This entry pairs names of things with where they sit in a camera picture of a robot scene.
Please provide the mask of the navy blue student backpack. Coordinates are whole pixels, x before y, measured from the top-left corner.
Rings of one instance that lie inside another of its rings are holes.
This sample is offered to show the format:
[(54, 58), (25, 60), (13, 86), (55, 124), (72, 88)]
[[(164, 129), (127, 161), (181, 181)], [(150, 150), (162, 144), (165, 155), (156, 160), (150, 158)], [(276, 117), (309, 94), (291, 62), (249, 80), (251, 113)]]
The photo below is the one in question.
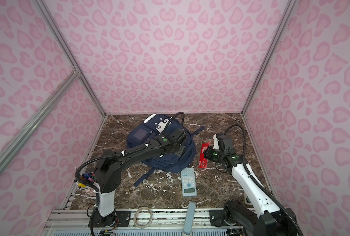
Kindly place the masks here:
[(196, 156), (194, 136), (204, 130), (198, 128), (194, 132), (187, 130), (183, 122), (162, 114), (152, 114), (131, 131), (126, 140), (128, 149), (140, 145), (148, 145), (142, 151), (143, 164), (151, 169), (141, 176), (134, 186), (138, 187), (143, 180), (156, 170), (179, 173), (193, 161)]

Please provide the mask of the red booklet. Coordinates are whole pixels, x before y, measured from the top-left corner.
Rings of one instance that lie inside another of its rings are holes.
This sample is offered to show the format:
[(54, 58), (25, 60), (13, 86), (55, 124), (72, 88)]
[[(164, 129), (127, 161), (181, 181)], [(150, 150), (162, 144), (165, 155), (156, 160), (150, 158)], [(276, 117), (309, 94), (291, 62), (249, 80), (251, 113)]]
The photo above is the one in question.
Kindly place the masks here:
[(208, 160), (206, 159), (205, 151), (208, 150), (208, 147), (210, 146), (210, 142), (203, 142), (201, 145), (200, 155), (199, 155), (199, 162), (198, 162), (198, 168), (199, 169), (205, 169), (208, 165)]

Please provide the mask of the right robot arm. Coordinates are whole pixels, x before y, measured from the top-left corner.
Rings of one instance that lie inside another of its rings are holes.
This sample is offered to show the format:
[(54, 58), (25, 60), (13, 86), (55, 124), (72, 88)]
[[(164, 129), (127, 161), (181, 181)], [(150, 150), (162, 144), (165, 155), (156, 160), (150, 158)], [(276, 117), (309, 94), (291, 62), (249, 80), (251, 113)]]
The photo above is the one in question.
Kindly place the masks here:
[(227, 202), (223, 216), (212, 220), (212, 224), (242, 227), (247, 236), (296, 236), (297, 222), (294, 212), (282, 206), (257, 179), (244, 155), (237, 154), (232, 138), (226, 134), (215, 134), (214, 144), (205, 150), (204, 156), (210, 161), (222, 164), (238, 181), (253, 206), (248, 209), (241, 201)]

